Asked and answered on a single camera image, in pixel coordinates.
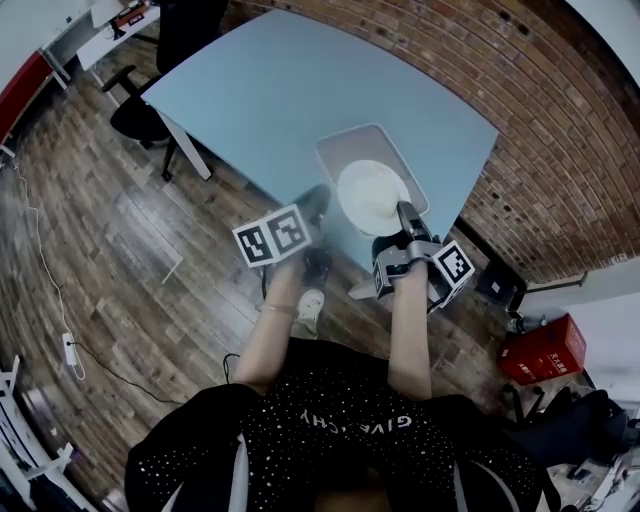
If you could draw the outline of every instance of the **wooden floor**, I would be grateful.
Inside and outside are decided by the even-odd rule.
[[[101,66],[103,76],[131,62],[139,65],[134,78],[151,76],[153,47],[123,46]],[[92,78],[76,71],[66,93],[54,90],[31,113],[16,162],[40,209],[43,252],[76,341],[120,375],[183,402],[223,383],[222,358],[240,352],[251,331],[260,281],[231,229],[274,205],[212,157],[208,181],[178,154],[175,179],[164,183],[164,148],[147,152],[114,132],[112,112]],[[486,264],[458,239],[478,267]],[[22,358],[17,395],[50,449],[74,445],[69,472],[80,489],[97,504],[123,509],[129,448],[175,406],[114,379],[81,349],[86,379],[65,365],[65,328],[39,259],[35,214],[11,166],[0,172],[0,251],[0,362],[7,368],[15,354]],[[321,336],[385,357],[388,309],[346,295],[361,278],[335,256]],[[499,409],[504,381],[494,361],[505,317],[472,289],[430,317],[434,388]]]

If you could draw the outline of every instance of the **light blue table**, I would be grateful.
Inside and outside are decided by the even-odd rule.
[[[184,129],[281,204],[318,183],[333,185],[318,140],[378,124],[426,193],[424,218],[443,239],[497,137],[473,108],[409,64],[279,10],[200,50],[143,98],[174,133]],[[184,149],[191,158],[193,147]],[[371,271],[371,240],[346,219],[335,194],[328,220],[329,240]]]

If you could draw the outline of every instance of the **white plate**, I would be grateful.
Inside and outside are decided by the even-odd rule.
[[[389,236],[400,231],[398,201],[410,201],[402,178],[375,160],[356,160],[340,173],[338,200],[347,218],[365,234]]]

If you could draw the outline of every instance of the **white wall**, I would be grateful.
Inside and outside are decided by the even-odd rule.
[[[640,293],[640,257],[589,272],[586,282],[580,288],[573,286],[525,295],[520,311],[526,314],[542,311],[555,318],[568,305],[586,304],[634,293]]]
[[[0,91],[40,46],[87,12],[89,0],[4,0],[0,4]]]
[[[585,368],[611,398],[640,400],[640,293],[568,306],[587,342]]]
[[[567,0],[604,38],[640,85],[640,3],[637,0]]]
[[[640,402],[640,258],[590,272],[581,288],[525,295],[519,311],[549,320],[571,314],[596,386],[614,400]]]

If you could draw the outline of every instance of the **cable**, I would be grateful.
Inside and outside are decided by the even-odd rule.
[[[18,178],[24,182],[24,197],[27,201],[27,210],[33,210],[34,212],[36,212],[36,234],[38,235],[38,252],[40,253],[40,258],[42,259],[42,265],[44,266],[44,269],[47,271],[47,275],[49,276],[49,281],[51,281],[51,284],[53,284],[56,291],[58,292],[58,302],[60,303],[60,312],[62,313],[62,325],[65,326],[67,332],[69,333],[69,336],[71,336],[71,341],[74,342],[75,340],[73,338],[73,333],[71,332],[71,329],[69,328],[69,325],[67,324],[67,320],[65,318],[64,302],[62,302],[62,291],[60,291],[60,287],[54,281],[53,276],[51,275],[51,271],[49,270],[49,266],[47,265],[47,260],[44,259],[44,254],[42,253],[42,238],[40,238],[40,211],[37,208],[31,206],[29,202],[29,184],[27,183],[26,178],[24,178],[22,174],[20,174],[20,167],[18,166],[18,164],[14,163],[13,168],[18,173]],[[73,366],[73,373],[76,374],[76,378],[78,380],[84,380],[87,376],[87,372],[84,370],[84,366],[82,365],[82,361],[78,357],[78,350],[75,348],[75,346],[73,347],[73,350],[76,353],[76,359],[78,360],[78,363],[80,363],[80,368],[82,369],[82,377],[78,374],[78,370],[75,365]]]
[[[227,359],[229,359],[231,356],[234,357],[240,357],[239,354],[234,354],[233,352],[228,353],[226,356],[224,356],[224,359],[222,360],[222,369],[224,370],[224,377],[225,379],[227,379],[227,384],[229,384],[229,362],[227,361]]]
[[[86,376],[87,376],[87,372],[85,371],[84,365],[82,364],[82,360],[80,359],[80,355],[78,354],[78,349],[76,348],[76,347],[80,347],[87,354],[89,354],[94,359],[94,361],[96,363],[98,363],[99,366],[104,368],[107,372],[109,372],[111,375],[113,375],[116,379],[120,379],[121,381],[126,382],[127,384],[129,384],[130,386],[133,386],[133,387],[136,387],[136,388],[140,389],[141,391],[143,391],[144,393],[149,395],[151,398],[153,398],[157,402],[160,402],[162,404],[184,405],[184,402],[176,402],[175,400],[162,400],[162,399],[158,398],[156,395],[154,395],[151,391],[148,391],[147,389],[143,388],[139,384],[136,384],[135,382],[131,382],[131,381],[125,379],[124,377],[121,377],[120,375],[115,373],[111,368],[109,368],[107,365],[102,363],[94,355],[94,353],[91,352],[91,350],[89,350],[85,345],[83,345],[82,343],[80,343],[78,341],[75,341],[75,338],[73,337],[73,333],[71,332],[71,329],[69,328],[69,324],[67,324],[67,320],[66,320],[66,316],[65,316],[65,309],[64,309],[64,302],[62,301],[62,291],[60,290],[60,287],[58,286],[58,284],[53,279],[53,276],[51,275],[51,271],[49,270],[49,266],[47,265],[47,261],[45,260],[44,254],[42,252],[42,238],[40,237],[40,211],[37,208],[34,208],[33,206],[31,206],[31,204],[29,202],[29,184],[28,184],[26,178],[24,178],[22,176],[22,174],[20,174],[20,168],[19,168],[18,164],[14,163],[13,164],[13,168],[18,173],[18,178],[22,182],[24,182],[24,196],[25,196],[25,199],[26,199],[26,202],[27,202],[27,209],[36,212],[36,234],[38,235],[38,252],[40,253],[40,258],[42,259],[42,265],[44,266],[44,269],[47,272],[47,276],[49,276],[49,280],[51,281],[51,284],[53,284],[53,286],[56,289],[56,292],[58,293],[58,302],[60,304],[60,312],[61,312],[61,315],[62,315],[62,324],[64,325],[65,329],[67,330],[66,332],[69,333],[69,336],[71,337],[71,341],[68,341],[67,345],[73,346],[73,350],[74,350],[74,352],[76,354],[76,360],[78,361],[79,366],[80,366],[80,368],[82,370],[82,376],[80,376],[80,374],[78,374],[77,367],[75,365],[72,366],[73,373],[75,373],[76,378],[78,380],[84,380],[86,378]],[[266,284],[265,278],[266,278],[266,275],[263,274],[263,290],[264,290],[264,286]],[[227,359],[230,356],[240,357],[238,354],[229,353],[224,357],[224,359],[222,361],[222,366],[223,366],[223,369],[224,369],[225,378],[227,379],[227,384],[229,383],[229,362],[227,361]]]
[[[75,346],[77,345],[82,350],[84,350],[87,354],[89,354],[96,363],[98,363],[100,366],[102,366],[102,368],[107,370],[116,379],[120,379],[121,381],[126,382],[127,384],[129,384],[130,386],[133,386],[134,388],[138,388],[141,391],[144,391],[147,395],[149,395],[151,398],[153,398],[157,402],[160,402],[161,404],[184,405],[184,402],[176,402],[175,400],[162,400],[162,399],[158,398],[156,395],[154,395],[151,391],[146,390],[145,388],[143,388],[139,384],[136,384],[135,382],[131,382],[130,380],[125,379],[124,377],[121,377],[120,375],[115,373],[111,368],[109,368],[106,364],[100,362],[100,360],[94,355],[94,353],[91,352],[91,350],[89,350],[87,347],[85,347],[82,343],[79,343],[77,341],[72,341],[72,342],[69,342],[68,345],[74,345],[74,347],[73,347],[74,350],[75,350]]]

